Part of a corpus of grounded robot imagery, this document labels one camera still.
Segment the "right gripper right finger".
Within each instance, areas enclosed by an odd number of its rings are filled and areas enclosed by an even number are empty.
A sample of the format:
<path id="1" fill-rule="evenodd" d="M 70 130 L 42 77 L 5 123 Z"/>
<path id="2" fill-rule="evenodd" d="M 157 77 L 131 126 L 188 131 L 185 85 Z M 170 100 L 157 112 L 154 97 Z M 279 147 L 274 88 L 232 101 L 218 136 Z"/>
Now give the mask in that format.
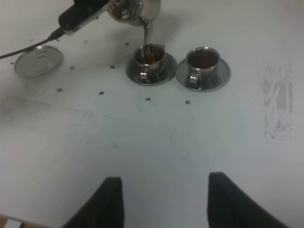
<path id="1" fill-rule="evenodd" d="M 255 203 L 226 174 L 209 174 L 208 224 L 210 228 L 286 228 Z"/>

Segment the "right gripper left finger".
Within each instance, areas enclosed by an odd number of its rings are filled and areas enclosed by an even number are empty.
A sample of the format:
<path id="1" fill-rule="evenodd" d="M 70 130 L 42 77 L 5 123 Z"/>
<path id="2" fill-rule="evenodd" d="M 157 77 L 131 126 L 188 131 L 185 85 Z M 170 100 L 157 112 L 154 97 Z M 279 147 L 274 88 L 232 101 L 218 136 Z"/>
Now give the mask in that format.
<path id="1" fill-rule="evenodd" d="M 106 178 L 92 197 L 63 226 L 65 228 L 123 228 L 123 182 Z"/>

